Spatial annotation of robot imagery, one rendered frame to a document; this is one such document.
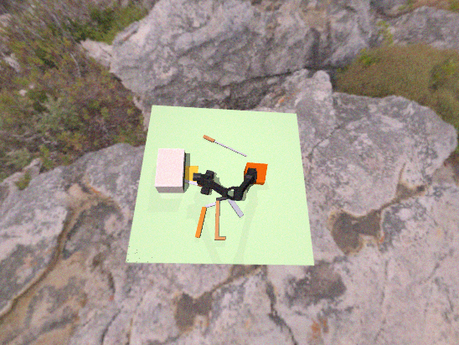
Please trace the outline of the grey rod with brown handle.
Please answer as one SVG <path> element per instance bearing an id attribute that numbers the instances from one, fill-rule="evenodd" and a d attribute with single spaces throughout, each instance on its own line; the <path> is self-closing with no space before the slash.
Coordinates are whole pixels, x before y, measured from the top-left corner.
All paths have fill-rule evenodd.
<path id="1" fill-rule="evenodd" d="M 213 138 L 211 138 L 211 137 L 209 137 L 209 136 L 204 135 L 203 138 L 206 139 L 206 140 L 208 140 L 208 141 L 211 141 L 211 142 L 216 142 L 216 143 L 220 144 L 220 145 L 223 146 L 223 147 L 227 147 L 226 145 L 224 145 L 224 144 L 222 144 L 222 143 L 219 143 L 219 142 L 215 141 L 215 139 L 213 139 Z M 236 151 L 235 149 L 233 149 L 233 148 L 231 148 L 231 147 L 227 147 L 227 148 L 229 148 L 230 150 L 232 150 L 232 151 L 234 151 L 234 152 L 238 152 L 238 151 Z M 241 154 L 241 155 L 243 155 L 243 156 L 246 156 L 246 157 L 247 157 L 247 155 L 245 155 L 245 154 L 242 153 L 242 152 L 238 152 L 238 153 Z"/>

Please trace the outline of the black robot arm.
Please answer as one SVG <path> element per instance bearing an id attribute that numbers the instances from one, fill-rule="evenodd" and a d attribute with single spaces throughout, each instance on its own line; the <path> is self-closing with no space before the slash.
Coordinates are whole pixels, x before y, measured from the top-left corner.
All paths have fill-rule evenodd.
<path id="1" fill-rule="evenodd" d="M 233 201 L 240 201 L 243 198 L 244 191 L 252 183 L 256 182 L 257 171 L 256 168 L 248 167 L 247 173 L 244 176 L 243 183 L 238 187 L 232 186 L 230 188 L 224 188 L 214 181 L 214 174 L 212 173 L 197 173 L 193 172 L 193 181 L 197 181 L 198 185 L 202 185 L 206 188 L 212 188 L 215 192 L 219 193 L 223 198 L 228 198 Z M 234 197 L 228 195 L 228 191 L 234 189 Z"/>

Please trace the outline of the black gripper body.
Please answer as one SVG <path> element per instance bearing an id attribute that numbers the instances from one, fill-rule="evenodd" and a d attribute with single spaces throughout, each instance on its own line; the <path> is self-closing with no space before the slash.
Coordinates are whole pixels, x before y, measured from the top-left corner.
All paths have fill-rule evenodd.
<path id="1" fill-rule="evenodd" d="M 206 170 L 207 173 L 212 173 L 214 174 L 214 171 L 210 171 L 210 170 Z M 201 191 L 200 191 L 201 194 L 205 194 L 205 195 L 209 195 L 209 188 L 201 188 Z"/>

